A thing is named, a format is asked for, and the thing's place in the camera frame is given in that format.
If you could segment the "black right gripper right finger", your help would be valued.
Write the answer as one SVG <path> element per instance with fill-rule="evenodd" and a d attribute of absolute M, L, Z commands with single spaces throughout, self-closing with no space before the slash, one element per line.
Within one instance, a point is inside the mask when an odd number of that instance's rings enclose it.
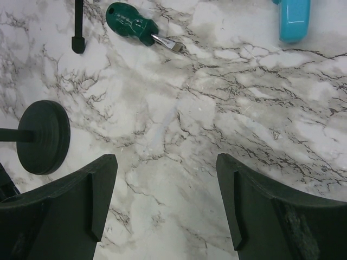
<path fill-rule="evenodd" d="M 291 188 L 226 153 L 216 171 L 239 259 L 346 259 L 346 202 Z"/>

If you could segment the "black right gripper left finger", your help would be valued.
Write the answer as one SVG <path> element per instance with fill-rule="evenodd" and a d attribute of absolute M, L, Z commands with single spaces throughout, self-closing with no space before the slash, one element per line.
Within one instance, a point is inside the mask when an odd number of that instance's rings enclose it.
<path fill-rule="evenodd" d="M 1 202 L 1 259 L 93 259 L 117 175 L 114 154 Z"/>

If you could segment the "black clip microphone stand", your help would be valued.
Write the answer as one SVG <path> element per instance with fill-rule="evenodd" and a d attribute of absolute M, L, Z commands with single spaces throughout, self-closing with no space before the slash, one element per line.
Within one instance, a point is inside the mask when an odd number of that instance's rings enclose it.
<path fill-rule="evenodd" d="M 24 111 L 17 129 L 1 129 L 1 142 L 16 143 L 18 159 L 29 173 L 51 174 L 69 149 L 67 112 L 55 101 L 36 101 Z"/>

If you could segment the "black tripod microphone stand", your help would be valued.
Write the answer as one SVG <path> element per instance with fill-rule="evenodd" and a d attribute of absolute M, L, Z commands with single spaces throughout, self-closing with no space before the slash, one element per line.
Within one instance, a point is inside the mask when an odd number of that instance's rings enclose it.
<path fill-rule="evenodd" d="M 85 38 L 83 32 L 83 0 L 75 0 L 74 36 L 72 37 L 72 50 L 77 54 L 85 51 Z"/>

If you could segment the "blue microphone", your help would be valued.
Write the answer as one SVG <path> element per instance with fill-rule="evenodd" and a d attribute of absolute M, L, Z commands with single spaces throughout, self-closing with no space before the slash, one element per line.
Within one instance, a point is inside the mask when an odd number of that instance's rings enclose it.
<path fill-rule="evenodd" d="M 297 43 L 309 30 L 310 0 L 272 0 L 279 9 L 279 40 Z"/>

